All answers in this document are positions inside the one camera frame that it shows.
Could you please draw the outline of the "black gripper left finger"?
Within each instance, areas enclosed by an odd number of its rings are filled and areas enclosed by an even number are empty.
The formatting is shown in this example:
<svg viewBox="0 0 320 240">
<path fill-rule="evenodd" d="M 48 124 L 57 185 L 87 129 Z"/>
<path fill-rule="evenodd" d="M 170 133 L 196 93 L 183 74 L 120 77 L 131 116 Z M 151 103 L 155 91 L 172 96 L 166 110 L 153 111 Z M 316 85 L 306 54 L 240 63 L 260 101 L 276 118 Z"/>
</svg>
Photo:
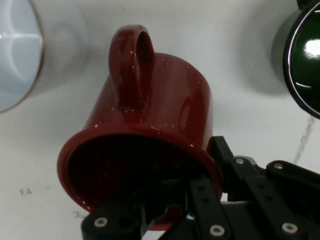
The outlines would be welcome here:
<svg viewBox="0 0 320 240">
<path fill-rule="evenodd" d="M 176 220 L 162 240 L 230 240 L 232 229 L 208 178 L 143 186 L 130 198 L 105 201 L 81 223 L 84 240 L 140 240 L 173 206 Z"/>
</svg>

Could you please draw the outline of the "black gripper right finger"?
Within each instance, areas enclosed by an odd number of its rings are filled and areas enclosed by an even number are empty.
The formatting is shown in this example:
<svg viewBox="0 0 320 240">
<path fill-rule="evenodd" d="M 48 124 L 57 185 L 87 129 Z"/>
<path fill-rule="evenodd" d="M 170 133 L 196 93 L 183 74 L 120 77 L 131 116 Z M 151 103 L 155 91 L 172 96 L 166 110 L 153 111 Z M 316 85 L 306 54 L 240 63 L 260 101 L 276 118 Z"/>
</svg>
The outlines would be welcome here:
<svg viewBox="0 0 320 240">
<path fill-rule="evenodd" d="M 236 240 L 317 240 L 320 237 L 320 175 L 283 160 L 265 168 L 234 156 L 222 136 L 208 153 L 222 175 L 225 206 Z"/>
</svg>

